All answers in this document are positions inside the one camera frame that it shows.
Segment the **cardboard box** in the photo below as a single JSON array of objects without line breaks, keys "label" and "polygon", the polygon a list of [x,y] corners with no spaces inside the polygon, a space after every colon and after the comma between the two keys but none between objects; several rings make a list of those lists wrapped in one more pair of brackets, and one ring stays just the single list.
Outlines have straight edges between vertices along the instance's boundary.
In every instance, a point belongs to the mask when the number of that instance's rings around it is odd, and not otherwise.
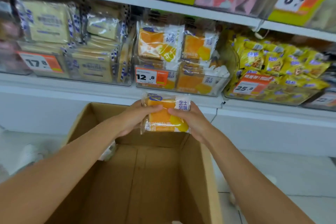
[{"label": "cardboard box", "polygon": [[[125,108],[88,104],[68,142]],[[134,130],[117,144],[115,155],[94,164],[47,224],[222,224],[210,152],[190,134]]]}]

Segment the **tile floor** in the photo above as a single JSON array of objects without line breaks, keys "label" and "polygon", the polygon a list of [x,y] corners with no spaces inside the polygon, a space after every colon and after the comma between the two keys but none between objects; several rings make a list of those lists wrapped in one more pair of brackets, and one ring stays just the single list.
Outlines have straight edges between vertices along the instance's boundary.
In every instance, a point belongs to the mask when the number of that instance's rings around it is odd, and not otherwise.
[{"label": "tile floor", "polygon": [[[336,166],[327,157],[242,151],[264,174],[316,224],[336,223]],[[214,162],[224,224],[248,224],[229,203],[229,187]]]}]

